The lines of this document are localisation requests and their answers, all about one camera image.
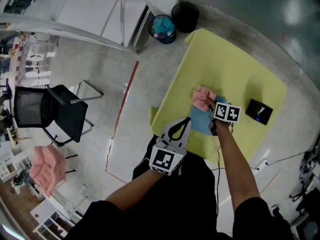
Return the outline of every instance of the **yellow table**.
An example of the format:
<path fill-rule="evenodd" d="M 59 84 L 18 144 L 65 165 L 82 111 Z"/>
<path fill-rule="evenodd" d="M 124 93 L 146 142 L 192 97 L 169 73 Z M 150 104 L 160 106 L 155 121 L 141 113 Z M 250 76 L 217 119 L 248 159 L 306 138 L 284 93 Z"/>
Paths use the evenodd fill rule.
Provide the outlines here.
<path fill-rule="evenodd" d="M 250 159 L 282 108 L 285 84 L 249 54 L 203 28 L 191 33 L 185 42 L 189 44 L 188 50 L 151 122 L 153 133 L 159 136 L 165 124 L 187 117 L 196 87 L 208 87 L 242 108 L 240 121 L 234 124 L 233 137 L 245 158 Z M 267 126 L 245 114 L 250 99 L 273 109 Z M 219 146 L 218 137 L 191 130 L 186 150 L 217 163 Z"/>

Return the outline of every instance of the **white shelf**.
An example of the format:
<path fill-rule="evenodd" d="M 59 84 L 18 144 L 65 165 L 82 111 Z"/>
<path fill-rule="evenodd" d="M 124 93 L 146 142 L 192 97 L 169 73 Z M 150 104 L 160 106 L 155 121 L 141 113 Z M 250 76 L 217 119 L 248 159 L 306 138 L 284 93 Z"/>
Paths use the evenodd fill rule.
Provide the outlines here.
<path fill-rule="evenodd" d="M 125 0 L 124 4 L 124 46 L 127 47 L 136 29 L 138 21 L 144 12 L 146 2 L 144 0 Z M 120 0 L 110 16 L 102 37 L 121 44 L 120 32 Z"/>
<path fill-rule="evenodd" d="M 13 153 L 0 159 L 0 179 L 3 183 L 10 180 L 17 174 L 17 166 L 12 162 L 12 158 L 14 158 Z M 11 165 L 14 168 L 14 171 L 10 172 L 8 169 L 8 165 Z"/>
<path fill-rule="evenodd" d="M 67 0 L 35 0 L 24 11 L 25 16 L 56 21 Z"/>
<path fill-rule="evenodd" d="M 101 35 L 117 0 L 67 0 L 58 22 Z"/>

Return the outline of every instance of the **red line on floor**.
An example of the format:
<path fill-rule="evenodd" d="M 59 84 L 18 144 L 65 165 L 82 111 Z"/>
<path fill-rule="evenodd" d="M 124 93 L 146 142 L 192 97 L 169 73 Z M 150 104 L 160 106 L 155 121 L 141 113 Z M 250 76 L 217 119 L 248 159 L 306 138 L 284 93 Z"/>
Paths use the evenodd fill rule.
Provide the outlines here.
<path fill-rule="evenodd" d="M 121 103 L 121 107 L 120 107 L 120 110 L 119 110 L 119 113 L 118 113 L 118 117 L 116 118 L 116 121 L 115 121 L 114 132 L 113 132 L 113 136 L 112 136 L 112 138 L 111 138 L 112 141 L 111 141 L 111 144 L 110 144 L 110 146 L 109 146 L 109 148 L 108 148 L 108 154 L 106 155 L 105 172 L 107 172 L 108 163 L 109 163 L 109 155 L 110 155 L 112 143 L 113 143 L 113 140 L 114 140 L 114 138 L 115 138 L 116 131 L 117 131 L 117 128 L 118 128 L 120 116 L 121 116 L 122 110 L 123 110 L 123 108 L 124 108 L 124 106 L 125 106 L 125 102 L 126 102 L 126 99 L 127 99 L 127 96 L 128 96 L 128 93 L 129 93 L 129 90 L 130 90 L 132 81 L 134 80 L 134 77 L 135 77 L 135 74 L 136 74 L 138 65 L 139 65 L 139 61 L 137 60 L 137 61 L 135 62 L 135 65 L 134 65 L 134 68 L 133 68 L 133 71 L 132 71 L 132 74 L 131 74 L 131 77 L 130 77 L 128 86 L 127 86 L 127 88 L 126 88 L 126 90 L 125 90 L 125 93 L 124 93 L 124 96 L 123 96 L 123 99 L 122 99 L 122 103 Z M 119 179 L 118 177 L 112 175 L 111 173 L 109 173 L 109 172 L 107 172 L 107 173 L 110 174 L 111 176 L 117 178 L 118 180 L 126 183 L 125 181 L 123 181 L 122 179 Z"/>
<path fill-rule="evenodd" d="M 120 179 L 120 178 L 118 178 L 117 176 L 114 176 L 113 174 L 111 174 L 110 172 L 108 172 L 108 171 L 105 171 L 107 174 L 110 174 L 111 176 L 113 176 L 113 177 L 115 177 L 116 179 L 118 179 L 119 181 L 121 181 L 121 182 L 123 182 L 123 183 L 125 183 L 125 184 L 127 184 L 128 182 L 125 182 L 125 181 L 123 181 L 122 179 Z"/>

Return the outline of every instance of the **wrist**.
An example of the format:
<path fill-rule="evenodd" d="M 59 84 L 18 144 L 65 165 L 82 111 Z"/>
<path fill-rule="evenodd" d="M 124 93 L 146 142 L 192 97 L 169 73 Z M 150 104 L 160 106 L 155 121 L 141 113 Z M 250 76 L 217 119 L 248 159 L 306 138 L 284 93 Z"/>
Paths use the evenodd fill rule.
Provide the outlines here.
<path fill-rule="evenodd" d="M 228 130 L 229 131 L 229 124 L 227 122 L 221 121 L 219 119 L 215 120 L 215 125 L 217 131 L 223 131 L 223 130 Z"/>
<path fill-rule="evenodd" d="M 160 179 L 160 178 L 162 178 L 164 176 L 164 174 L 162 174 L 160 172 L 156 172 L 156 171 L 151 170 L 151 169 L 149 169 L 147 172 L 148 172 L 149 176 L 151 178 L 153 178 L 153 179 Z"/>

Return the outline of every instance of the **blue cloth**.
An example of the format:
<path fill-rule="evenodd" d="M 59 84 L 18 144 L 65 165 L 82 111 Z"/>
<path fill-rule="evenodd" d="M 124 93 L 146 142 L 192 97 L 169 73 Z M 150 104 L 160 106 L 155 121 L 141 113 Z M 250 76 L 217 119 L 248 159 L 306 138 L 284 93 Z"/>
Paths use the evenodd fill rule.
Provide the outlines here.
<path fill-rule="evenodd" d="M 191 118 L 191 129 L 197 132 L 203 133 L 205 135 L 211 136 L 211 133 L 209 130 L 210 114 L 211 114 L 210 111 L 203 112 L 199 108 L 192 106 L 192 109 L 189 115 L 189 117 Z"/>
<path fill-rule="evenodd" d="M 171 19 L 167 17 L 156 17 L 153 21 L 153 32 L 157 35 L 170 36 L 175 31 L 175 25 Z"/>

